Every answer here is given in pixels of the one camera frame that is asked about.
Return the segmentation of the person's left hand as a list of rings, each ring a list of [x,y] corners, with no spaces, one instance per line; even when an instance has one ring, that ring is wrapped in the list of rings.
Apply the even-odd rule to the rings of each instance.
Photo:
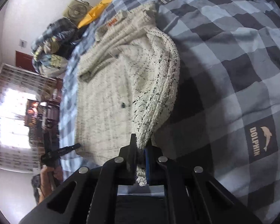
[[[61,166],[56,168],[44,165],[40,171],[40,188],[39,192],[39,201],[40,204],[46,197],[48,197],[52,192],[52,183],[49,179],[49,176],[52,174],[54,178],[59,181],[63,181],[63,169]]]

